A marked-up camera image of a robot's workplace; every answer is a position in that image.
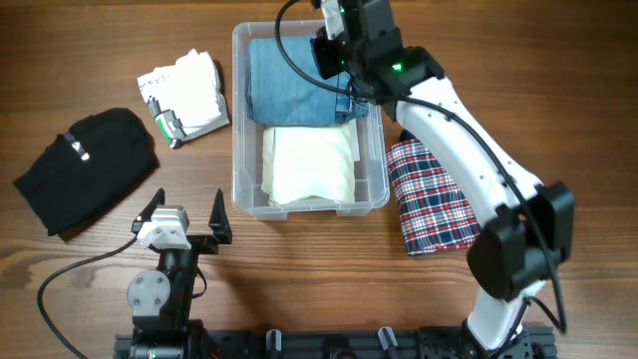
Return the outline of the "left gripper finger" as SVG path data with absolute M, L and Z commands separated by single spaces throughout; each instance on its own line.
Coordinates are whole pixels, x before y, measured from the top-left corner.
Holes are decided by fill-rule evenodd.
M 165 202 L 165 191 L 160 187 L 147 206 L 136 217 L 136 222 L 149 221 L 155 209 Z
M 223 191 L 220 188 L 215 194 L 208 220 L 208 227 L 214 235 L 231 235 L 231 227 L 225 210 Z

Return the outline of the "blue jeans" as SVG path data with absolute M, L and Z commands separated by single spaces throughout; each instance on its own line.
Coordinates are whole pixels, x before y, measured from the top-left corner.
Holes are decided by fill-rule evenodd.
M 252 40 L 247 61 L 247 112 L 257 124 L 332 127 L 369 114 L 366 100 L 326 91 L 296 74 L 273 38 Z

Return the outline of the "beige cloth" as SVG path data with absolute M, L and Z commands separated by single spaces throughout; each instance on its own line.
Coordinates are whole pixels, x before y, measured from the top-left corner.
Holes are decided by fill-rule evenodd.
M 263 133 L 261 189 L 272 206 L 315 197 L 351 203 L 354 164 L 349 125 L 269 127 Z

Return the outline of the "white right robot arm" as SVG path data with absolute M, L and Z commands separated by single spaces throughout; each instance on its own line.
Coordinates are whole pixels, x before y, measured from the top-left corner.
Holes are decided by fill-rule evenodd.
M 571 254 L 574 197 L 510 157 L 463 105 L 443 67 L 406 46 L 386 1 L 318 1 L 311 46 L 323 78 L 347 73 L 353 96 L 379 105 L 436 157 L 468 200 L 480 232 L 468 253 L 478 282 L 464 323 L 467 356 L 496 358 L 522 340 L 522 320 Z

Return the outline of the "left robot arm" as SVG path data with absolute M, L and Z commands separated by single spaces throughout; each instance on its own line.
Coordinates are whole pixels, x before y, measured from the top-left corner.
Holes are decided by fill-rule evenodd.
M 131 281 L 127 300 L 133 310 L 134 332 L 119 337 L 116 358 L 220 358 L 221 349 L 200 320 L 189 317 L 191 302 L 200 297 L 195 280 L 203 277 L 201 255 L 214 255 L 222 244 L 232 243 L 223 192 L 215 194 L 208 220 L 210 234 L 189 234 L 189 219 L 181 205 L 166 205 L 158 189 L 134 219 L 132 233 L 141 246 L 159 255 L 158 266 Z

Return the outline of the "folded black garment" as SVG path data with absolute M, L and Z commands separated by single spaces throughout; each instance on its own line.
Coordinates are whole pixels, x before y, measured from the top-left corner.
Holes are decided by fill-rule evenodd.
M 14 186 L 53 236 L 104 214 L 157 166 L 143 121 L 112 108 L 59 134 Z

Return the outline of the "folded white printed t-shirt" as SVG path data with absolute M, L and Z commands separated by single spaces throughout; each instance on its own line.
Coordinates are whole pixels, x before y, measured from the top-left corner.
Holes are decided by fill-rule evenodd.
M 230 123 L 217 68 L 206 52 L 192 49 L 174 64 L 138 77 L 137 82 L 172 149 Z

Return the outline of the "clear plastic storage bin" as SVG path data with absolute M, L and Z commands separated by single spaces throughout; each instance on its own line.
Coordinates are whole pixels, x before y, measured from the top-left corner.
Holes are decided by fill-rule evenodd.
M 258 220 L 285 220 L 291 212 L 334 211 L 339 216 L 363 216 L 384 206 L 391 194 L 388 179 L 382 111 L 371 106 L 366 118 L 351 123 L 355 177 L 355 201 L 339 203 L 308 198 L 272 206 L 262 185 L 264 127 L 249 116 L 246 105 L 247 49 L 255 39 L 274 36 L 272 22 L 245 22 L 232 32 L 232 192 L 233 207 Z

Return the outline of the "folded plaid shirt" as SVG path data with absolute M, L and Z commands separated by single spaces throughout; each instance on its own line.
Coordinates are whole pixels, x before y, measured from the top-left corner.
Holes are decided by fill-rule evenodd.
M 480 227 L 469 201 L 433 153 L 403 130 L 386 152 L 409 255 L 470 248 Z

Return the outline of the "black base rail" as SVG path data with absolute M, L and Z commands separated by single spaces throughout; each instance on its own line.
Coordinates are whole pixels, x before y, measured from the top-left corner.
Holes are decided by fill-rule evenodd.
M 113 358 L 331 358 L 336 349 L 349 349 L 356 358 L 483 358 L 471 349 L 461 327 L 422 327 L 395 330 L 382 341 L 377 331 L 251 333 L 244 330 L 208 331 L 202 344 L 212 344 L 211 354 L 186 356 L 185 345 L 142 344 L 132 336 L 116 336 Z M 553 329 L 523 325 L 513 343 L 497 358 L 558 358 Z

